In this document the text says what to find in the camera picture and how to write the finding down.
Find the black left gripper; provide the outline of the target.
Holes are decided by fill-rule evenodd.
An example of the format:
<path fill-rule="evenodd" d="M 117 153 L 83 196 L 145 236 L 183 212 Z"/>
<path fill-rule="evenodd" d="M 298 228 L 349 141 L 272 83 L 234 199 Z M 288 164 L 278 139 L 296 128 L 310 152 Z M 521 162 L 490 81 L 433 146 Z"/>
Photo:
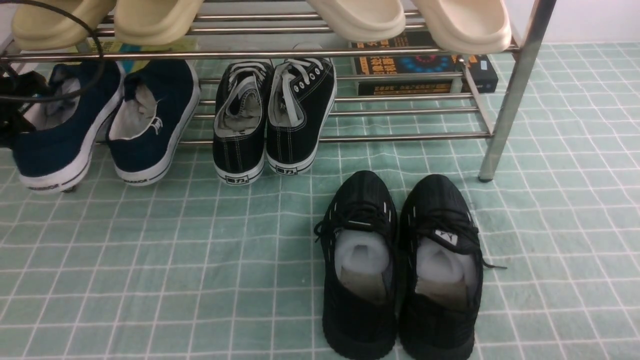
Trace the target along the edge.
<path fill-rule="evenodd" d="M 49 95 L 46 78 L 36 71 L 18 74 L 10 71 L 1 78 L 0 95 L 18 97 L 38 97 Z M 12 148 L 18 135 L 35 131 L 35 126 L 26 119 L 31 103 L 19 101 L 1 101 L 0 104 L 0 146 Z"/>

